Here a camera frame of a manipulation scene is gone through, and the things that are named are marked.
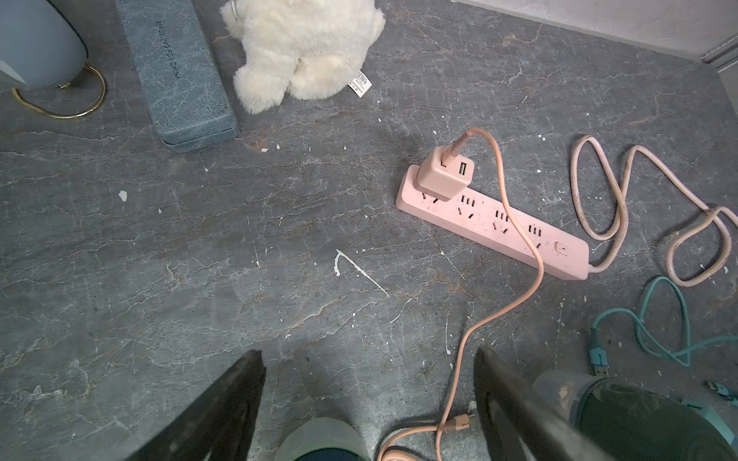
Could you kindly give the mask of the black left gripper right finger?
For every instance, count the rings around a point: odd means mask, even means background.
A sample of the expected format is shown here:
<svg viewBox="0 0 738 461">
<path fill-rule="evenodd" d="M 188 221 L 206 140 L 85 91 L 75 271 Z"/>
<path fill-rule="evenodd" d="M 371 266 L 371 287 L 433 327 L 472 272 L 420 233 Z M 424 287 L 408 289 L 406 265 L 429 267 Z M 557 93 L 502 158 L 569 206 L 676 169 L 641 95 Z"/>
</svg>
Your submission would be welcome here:
<svg viewBox="0 0 738 461">
<path fill-rule="evenodd" d="M 478 348 L 474 389 L 492 460 L 610 460 L 490 347 Z"/>
</svg>

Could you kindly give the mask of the pink USB charger adapter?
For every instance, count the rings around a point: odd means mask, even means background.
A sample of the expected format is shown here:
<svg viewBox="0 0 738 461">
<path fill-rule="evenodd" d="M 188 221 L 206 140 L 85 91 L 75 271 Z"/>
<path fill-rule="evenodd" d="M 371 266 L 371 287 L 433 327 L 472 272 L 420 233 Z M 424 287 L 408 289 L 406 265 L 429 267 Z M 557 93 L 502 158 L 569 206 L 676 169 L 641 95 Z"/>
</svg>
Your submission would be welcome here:
<svg viewBox="0 0 738 461">
<path fill-rule="evenodd" d="M 472 182 L 475 163 L 458 155 L 444 159 L 447 147 L 439 146 L 420 165 L 416 187 L 444 202 L 459 196 Z"/>
</svg>

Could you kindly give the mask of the pink power strip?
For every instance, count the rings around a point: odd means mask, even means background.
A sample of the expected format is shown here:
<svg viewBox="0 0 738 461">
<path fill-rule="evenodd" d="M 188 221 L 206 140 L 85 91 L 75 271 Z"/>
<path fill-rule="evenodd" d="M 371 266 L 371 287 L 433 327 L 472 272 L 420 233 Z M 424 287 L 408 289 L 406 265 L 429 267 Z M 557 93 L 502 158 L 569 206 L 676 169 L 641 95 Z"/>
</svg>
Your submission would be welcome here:
<svg viewBox="0 0 738 461">
<path fill-rule="evenodd" d="M 465 143 L 475 130 L 470 129 L 461 138 L 446 146 L 444 159 L 461 155 Z M 590 145 L 603 167 L 605 178 L 616 201 L 613 222 L 604 232 L 596 232 L 587 220 L 578 186 L 578 160 L 584 146 Z M 545 273 L 561 280 L 586 280 L 591 274 L 599 274 L 615 261 L 630 226 L 627 194 L 630 176 L 637 155 L 651 161 L 664 176 L 696 207 L 705 218 L 701 223 L 677 236 L 666 250 L 665 270 L 667 278 L 681 287 L 701 284 L 717 273 L 728 261 L 732 252 L 732 240 L 726 222 L 735 222 L 737 215 L 728 207 L 709 207 L 695 195 L 652 151 L 634 145 L 625 157 L 622 176 L 615 176 L 599 141 L 593 136 L 584 136 L 575 144 L 570 163 L 570 186 L 573 203 L 584 231 L 599 242 L 610 242 L 611 248 L 603 260 L 594 265 L 589 260 L 589 246 L 582 239 L 564 230 L 549 225 L 532 215 L 517 211 L 505 198 L 493 199 L 468 186 L 459 196 L 448 202 L 436 199 L 420 191 L 415 184 L 420 165 L 413 164 L 405 174 L 396 199 L 396 205 L 415 217 L 436 225 L 446 231 L 468 238 L 478 244 L 497 251 L 507 257 L 524 262 L 531 267 L 541 266 Z M 684 280 L 675 268 L 676 250 L 689 238 L 706 228 L 714 226 L 722 238 L 717 260 L 693 278 Z"/>
</svg>

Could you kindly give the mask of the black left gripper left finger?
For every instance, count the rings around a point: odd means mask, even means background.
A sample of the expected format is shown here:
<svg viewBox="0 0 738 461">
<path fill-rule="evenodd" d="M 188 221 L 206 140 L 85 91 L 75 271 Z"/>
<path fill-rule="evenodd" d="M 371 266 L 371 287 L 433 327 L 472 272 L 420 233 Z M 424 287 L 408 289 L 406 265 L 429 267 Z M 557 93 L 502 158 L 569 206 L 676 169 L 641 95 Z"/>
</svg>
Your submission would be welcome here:
<svg viewBox="0 0 738 461">
<path fill-rule="evenodd" d="M 242 355 L 130 460 L 245 460 L 255 432 L 266 368 L 260 351 Z"/>
</svg>

